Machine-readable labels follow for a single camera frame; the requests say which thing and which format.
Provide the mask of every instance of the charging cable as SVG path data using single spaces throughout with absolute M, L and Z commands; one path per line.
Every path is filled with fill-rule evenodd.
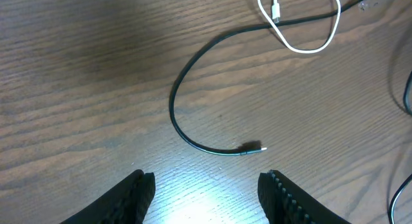
M 289 49 L 292 50 L 296 53 L 317 53 L 320 52 L 322 50 L 324 50 L 332 41 L 333 36 L 335 35 L 336 29 L 337 29 L 337 25 L 339 24 L 339 18 L 341 18 L 341 2 L 339 0 L 336 0 L 337 3 L 337 15 L 336 15 L 336 21 L 335 21 L 335 26 L 333 27 L 332 33 L 329 36 L 329 39 L 325 42 L 325 44 L 323 46 L 321 46 L 318 49 L 315 50 L 299 50 L 297 48 L 292 47 L 287 40 L 285 39 L 285 37 L 283 37 L 282 32 L 279 30 L 279 28 L 277 28 L 274 20 L 276 22 L 279 22 L 280 17 L 281 17 L 281 7 L 280 4 L 277 2 L 277 0 L 273 0 L 273 5 L 272 5 L 272 18 L 270 18 L 270 16 L 265 12 L 265 9 L 262 6 L 262 2 L 261 0 L 257 0 L 257 3 L 259 5 L 260 10 L 262 11 L 262 14 L 265 16 L 266 20 L 269 22 L 269 24 L 273 27 L 273 29 L 276 31 L 277 35 L 279 36 L 279 38 L 283 41 L 283 44 L 285 44 L 285 46 Z

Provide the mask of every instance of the brown wood tabletop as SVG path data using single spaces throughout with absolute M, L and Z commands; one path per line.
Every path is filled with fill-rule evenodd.
M 282 20 L 336 8 L 279 1 Z M 262 22 L 256 0 L 0 0 L 0 223 L 58 223 L 136 169 L 156 176 L 146 223 L 268 223 L 257 187 L 269 169 L 352 223 L 387 223 L 412 173 L 412 117 L 397 106 L 412 70 L 412 0 L 344 12 L 313 55 L 270 30 L 218 44 L 179 89 L 178 122 L 201 144 L 268 150 L 190 147 L 169 120 L 174 80 L 216 35 Z M 317 48 L 333 22 L 282 31 Z M 411 206 L 408 187 L 398 224 L 412 222 Z

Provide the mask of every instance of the wooden surface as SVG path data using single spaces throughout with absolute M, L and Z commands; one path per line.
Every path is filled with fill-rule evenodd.
M 269 169 L 352 223 L 387 223 L 412 173 L 412 118 L 394 102 L 411 71 L 411 1 L 345 12 L 319 54 L 268 30 L 208 52 L 178 92 L 182 128 L 209 146 L 268 147 L 222 157 L 180 139 L 168 95 L 207 41 L 263 21 L 256 0 L 0 0 L 0 223 L 58 223 L 135 169 L 156 175 L 146 223 L 267 223 L 257 186 Z M 282 19 L 333 9 L 280 2 Z M 316 48 L 332 22 L 282 29 Z M 397 223 L 411 206 L 409 187 Z

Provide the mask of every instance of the wood grain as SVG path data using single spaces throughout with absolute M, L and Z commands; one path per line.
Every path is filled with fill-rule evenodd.
M 280 1 L 282 19 L 333 9 Z M 208 40 L 263 21 L 256 0 L 0 0 L 0 222 L 60 222 L 142 169 L 157 187 L 146 223 L 267 223 L 258 176 L 277 169 L 352 223 L 387 223 L 412 173 L 412 118 L 395 103 L 412 65 L 411 1 L 348 10 L 316 55 L 268 30 L 214 47 L 178 92 L 180 125 L 205 145 L 268 147 L 221 157 L 174 132 L 169 90 Z M 282 30 L 316 48 L 332 23 Z M 411 205 L 407 188 L 397 223 L 412 222 Z

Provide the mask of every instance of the white wire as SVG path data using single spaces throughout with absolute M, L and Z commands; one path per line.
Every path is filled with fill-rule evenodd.
M 280 39 L 283 41 L 283 44 L 285 44 L 286 47 L 289 48 L 289 50 L 292 50 L 296 53 L 317 53 L 320 52 L 322 50 L 324 50 L 327 45 L 329 45 L 329 43 L 332 41 L 333 36 L 335 35 L 336 29 L 337 29 L 337 25 L 339 24 L 339 18 L 341 18 L 341 2 L 339 0 L 336 0 L 337 3 L 337 15 L 336 15 L 336 21 L 335 21 L 335 26 L 333 27 L 332 33 L 329 36 L 329 39 L 327 40 L 327 42 L 321 46 L 318 49 L 315 50 L 299 50 L 297 48 L 292 47 L 285 39 L 285 37 L 283 37 L 281 31 L 279 30 L 279 28 L 277 28 L 276 24 L 273 22 L 273 20 L 269 17 L 269 15 L 265 12 L 265 9 L 262 6 L 262 2 L 261 0 L 257 0 L 257 3 L 259 5 L 260 10 L 262 11 L 262 14 L 265 16 L 266 20 L 268 20 L 268 22 L 270 23 L 270 25 L 272 25 L 273 29 L 276 31 L 277 35 L 280 37 Z

